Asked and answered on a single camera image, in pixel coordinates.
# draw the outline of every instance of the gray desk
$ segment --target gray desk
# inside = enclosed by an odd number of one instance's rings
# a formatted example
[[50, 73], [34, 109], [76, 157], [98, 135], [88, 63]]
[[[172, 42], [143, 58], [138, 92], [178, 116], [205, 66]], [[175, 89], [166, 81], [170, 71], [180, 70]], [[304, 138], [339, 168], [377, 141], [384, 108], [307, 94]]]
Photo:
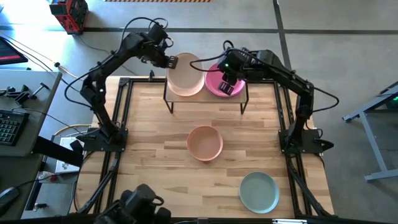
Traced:
[[[46, 113], [49, 110], [55, 90], [60, 82], [61, 74], [58, 72], [0, 70], [0, 78], [3, 80], [3, 82], [0, 83], [0, 88], [14, 86], [17, 90], [22, 87], [22, 84], [25, 84], [34, 91], [40, 86], [40, 82], [45, 83], [50, 87], [51, 91], [42, 90], [37, 95], [37, 100], [28, 100], [24, 106]], [[9, 110], [14, 107], [16, 107], [16, 105], [11, 99], [0, 97], [0, 109]], [[8, 187], [17, 186], [26, 181], [34, 180], [37, 176], [37, 171], [41, 165], [43, 155], [29, 153], [42, 127], [45, 115], [35, 112], [29, 113], [29, 123], [25, 127], [24, 132], [20, 136], [21, 139], [16, 146], [24, 147], [24, 149], [22, 149], [21, 152], [15, 153], [15, 155], [18, 156], [22, 156], [23, 154], [27, 154], [27, 156], [0, 157], [0, 191]], [[0, 146], [0, 151], [6, 149], [10, 150], [9, 148], [5, 148], [5, 146]], [[12, 204], [8, 212], [0, 217], [0, 220], [20, 219], [29, 197], [32, 184], [33, 183], [26, 184], [20, 188], [19, 198]]]

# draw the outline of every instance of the wooden tabletop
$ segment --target wooden tabletop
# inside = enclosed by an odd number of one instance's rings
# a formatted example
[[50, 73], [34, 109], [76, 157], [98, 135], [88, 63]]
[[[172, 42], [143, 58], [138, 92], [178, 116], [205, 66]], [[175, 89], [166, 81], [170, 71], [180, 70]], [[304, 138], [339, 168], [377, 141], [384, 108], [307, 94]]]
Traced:
[[[109, 77], [106, 83], [110, 116], [119, 78]], [[119, 167], [115, 199], [126, 189], [147, 184], [164, 198], [164, 207], [171, 210], [173, 217], [294, 217], [285, 157], [277, 138], [280, 126], [273, 85], [249, 84], [250, 100], [243, 115], [236, 104], [214, 103], [175, 103], [174, 114], [170, 114], [163, 93], [162, 83], [133, 86], [127, 119], [129, 137]], [[222, 153], [209, 163], [197, 161], [187, 151], [188, 134], [198, 126], [216, 128], [224, 140]], [[94, 153], [81, 169], [76, 192], [79, 207], [98, 185], [103, 157], [103, 152]], [[303, 164], [309, 189], [324, 209], [333, 213], [321, 160], [303, 154]], [[239, 199], [239, 183], [253, 171], [269, 174], [280, 189], [279, 203], [267, 214], [250, 212]], [[301, 192], [298, 197], [304, 211]]]

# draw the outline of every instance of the concrete floor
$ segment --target concrete floor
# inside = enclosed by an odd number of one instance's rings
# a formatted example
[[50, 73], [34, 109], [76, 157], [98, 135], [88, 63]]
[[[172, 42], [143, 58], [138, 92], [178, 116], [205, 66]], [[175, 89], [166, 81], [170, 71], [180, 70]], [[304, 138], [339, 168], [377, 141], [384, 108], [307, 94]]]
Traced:
[[[6, 1], [0, 13], [0, 27], [13, 26], [15, 30], [3, 32], [61, 62], [75, 75], [85, 73], [97, 60], [105, 57], [104, 53], [85, 47], [76, 37], [46, 31], [59, 28], [49, 14], [46, 1], [23, 1], [26, 3], [24, 10], [15, 1]], [[222, 41], [229, 39], [236, 47], [271, 49], [282, 58], [277, 33], [280, 26], [275, 19], [273, 0], [214, 0], [206, 4], [87, 2], [90, 14], [86, 27], [124, 27], [136, 16], [167, 18], [170, 27], [180, 29], [169, 33], [175, 41], [175, 46], [167, 50], [170, 55], [192, 52], [199, 57], [211, 57], [218, 55], [222, 51]], [[279, 4], [285, 29], [394, 30], [398, 34], [398, 2], [395, 0], [279, 0]], [[140, 21], [132, 27], [146, 25]], [[212, 33], [188, 32], [188, 28], [202, 28], [202, 31]], [[111, 50], [117, 48], [120, 34], [85, 32], [81, 38], [94, 47]], [[376, 158], [360, 121], [346, 124], [341, 119], [397, 81], [398, 35], [286, 34], [285, 38], [292, 68], [341, 100], [336, 108], [314, 114], [316, 126], [325, 132], [324, 139], [335, 143], [324, 156], [335, 213], [344, 218], [398, 223], [398, 177], [365, 182], [364, 174], [379, 171]], [[139, 75], [147, 75], [153, 69], [134, 59], [125, 65]], [[41, 69], [31, 63], [18, 66]], [[157, 75], [165, 73], [159, 69], [155, 72]], [[130, 75], [122, 68], [114, 74]], [[72, 80], [66, 74], [64, 77], [69, 82]], [[67, 102], [62, 96], [63, 88], [65, 85], [58, 89], [49, 113], [68, 124], [91, 123], [92, 114]], [[73, 91], [70, 94], [74, 98], [80, 97]], [[314, 107], [322, 108], [332, 103], [333, 100], [317, 93]], [[60, 128], [61, 124], [47, 119], [41, 135], [49, 138]], [[44, 185], [38, 201], [49, 203], [50, 209], [27, 212], [24, 218], [66, 214], [70, 189], [70, 185]]]

